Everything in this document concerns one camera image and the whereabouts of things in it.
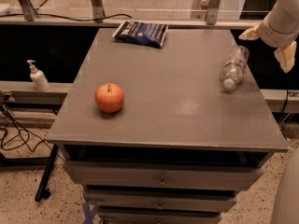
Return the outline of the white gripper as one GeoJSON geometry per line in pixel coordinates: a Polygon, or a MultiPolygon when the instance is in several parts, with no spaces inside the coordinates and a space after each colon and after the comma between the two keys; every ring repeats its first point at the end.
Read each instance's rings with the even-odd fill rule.
{"type": "Polygon", "coordinates": [[[289,73],[295,64],[295,53],[299,20],[288,13],[276,15],[270,12],[260,24],[250,27],[238,38],[240,40],[261,40],[275,50],[275,57],[284,73],[289,73]]]}

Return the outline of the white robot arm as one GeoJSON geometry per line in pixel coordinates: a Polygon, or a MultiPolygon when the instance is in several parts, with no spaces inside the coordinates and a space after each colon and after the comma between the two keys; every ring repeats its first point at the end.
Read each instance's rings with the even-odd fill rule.
{"type": "MultiPolygon", "coordinates": [[[[295,65],[299,34],[299,0],[276,0],[272,10],[257,25],[247,29],[241,40],[261,40],[272,48],[281,69],[295,65]]],[[[278,184],[270,224],[299,224],[299,147],[288,158],[278,184]]]]}

